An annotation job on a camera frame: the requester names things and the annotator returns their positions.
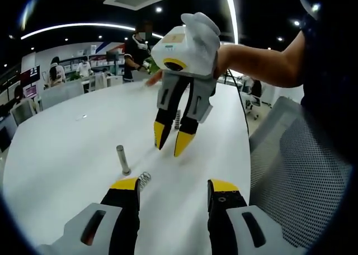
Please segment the monitor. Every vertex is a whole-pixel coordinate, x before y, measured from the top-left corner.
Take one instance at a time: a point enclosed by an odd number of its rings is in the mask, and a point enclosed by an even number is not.
[[[20,85],[28,86],[40,80],[40,66],[33,67],[20,74]]]
[[[36,85],[30,86],[29,88],[25,89],[25,97],[32,98],[33,96],[36,95],[37,95]]]

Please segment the metal spring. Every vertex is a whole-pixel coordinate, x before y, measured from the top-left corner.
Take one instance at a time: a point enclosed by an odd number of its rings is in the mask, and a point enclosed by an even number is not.
[[[181,118],[181,111],[177,110],[177,115],[175,116],[175,124],[174,124],[175,130],[179,130],[180,128],[180,118]]]
[[[140,176],[138,177],[140,179],[140,190],[142,191],[145,186],[148,184],[148,182],[152,179],[152,176],[148,173],[148,172],[143,172],[142,174],[140,174]]]

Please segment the black shirt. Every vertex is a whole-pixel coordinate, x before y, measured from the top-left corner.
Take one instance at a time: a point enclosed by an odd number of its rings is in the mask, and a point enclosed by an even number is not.
[[[301,104],[323,126],[340,153],[351,163],[357,163],[358,78],[349,29],[344,25],[324,25],[307,15],[302,31],[305,50]]]
[[[128,41],[125,43],[124,58],[132,58],[138,65],[143,65],[143,61],[150,57],[149,45],[145,43],[145,40],[136,40],[133,37],[128,38]],[[123,79],[131,80],[132,70],[134,68],[125,64]]]

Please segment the metal peg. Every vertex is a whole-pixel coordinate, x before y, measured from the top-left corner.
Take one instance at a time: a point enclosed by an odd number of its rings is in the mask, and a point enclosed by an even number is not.
[[[127,159],[125,158],[123,145],[117,146],[117,154],[122,166],[122,173],[123,175],[128,176],[129,174],[131,174],[131,170],[128,166]]]

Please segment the cable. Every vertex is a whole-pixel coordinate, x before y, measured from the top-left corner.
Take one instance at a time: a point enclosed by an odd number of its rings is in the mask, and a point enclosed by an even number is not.
[[[240,97],[240,102],[241,102],[241,106],[242,106],[242,110],[245,112],[245,108],[244,108],[244,104],[242,103],[242,99],[241,99],[241,95],[240,95],[240,88],[237,85],[237,82],[235,80],[235,77],[233,77],[231,71],[228,69],[225,75],[225,81],[226,81],[226,77],[227,75],[229,75],[231,78],[233,78],[237,92],[239,93],[239,97]],[[248,131],[248,123],[247,123],[247,118],[246,118],[246,114],[245,114],[245,122],[246,122],[246,127],[247,127],[247,134],[249,135],[249,131]]]

